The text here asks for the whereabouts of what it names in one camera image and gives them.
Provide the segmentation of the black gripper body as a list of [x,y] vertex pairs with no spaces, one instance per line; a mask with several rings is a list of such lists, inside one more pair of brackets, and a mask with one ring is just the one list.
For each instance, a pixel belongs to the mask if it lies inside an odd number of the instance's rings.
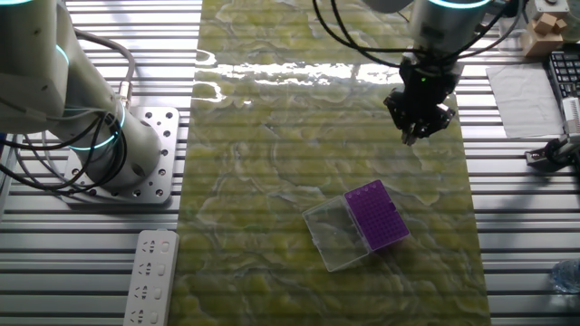
[[400,76],[405,115],[411,120],[438,120],[444,115],[439,105],[455,90],[462,71],[458,62],[434,65],[419,62],[416,56],[404,56]]

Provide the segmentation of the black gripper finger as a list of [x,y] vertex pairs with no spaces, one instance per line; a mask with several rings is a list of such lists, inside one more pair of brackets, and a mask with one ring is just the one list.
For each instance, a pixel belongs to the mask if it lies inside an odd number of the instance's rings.
[[444,103],[430,105],[419,112],[414,126],[414,136],[423,139],[446,129],[454,119],[456,111]]
[[412,146],[417,140],[417,121],[413,115],[412,103],[404,89],[393,88],[383,103],[387,106],[396,128],[401,131],[402,143]]

